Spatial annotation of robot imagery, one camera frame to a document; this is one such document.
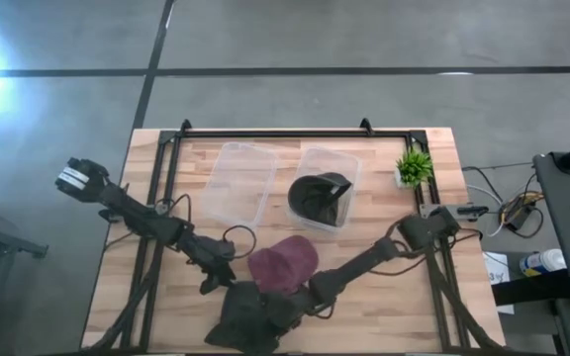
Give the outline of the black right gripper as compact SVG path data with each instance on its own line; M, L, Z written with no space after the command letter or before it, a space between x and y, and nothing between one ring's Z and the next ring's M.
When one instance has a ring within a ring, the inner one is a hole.
M289 295L256 291L250 300L252 307L266 317L262 331L268 339L281 338L297 328L304 315L315 315L326 308L306 286Z

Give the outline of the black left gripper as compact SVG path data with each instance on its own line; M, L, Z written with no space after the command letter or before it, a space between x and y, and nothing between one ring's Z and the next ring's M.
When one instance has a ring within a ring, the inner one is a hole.
M215 291L220 285L229 288L236 283L237 276L230 266L235 252L232 242L207 236L193 235L185 241L185 254L190 262L206 274L199 288L201 295Z

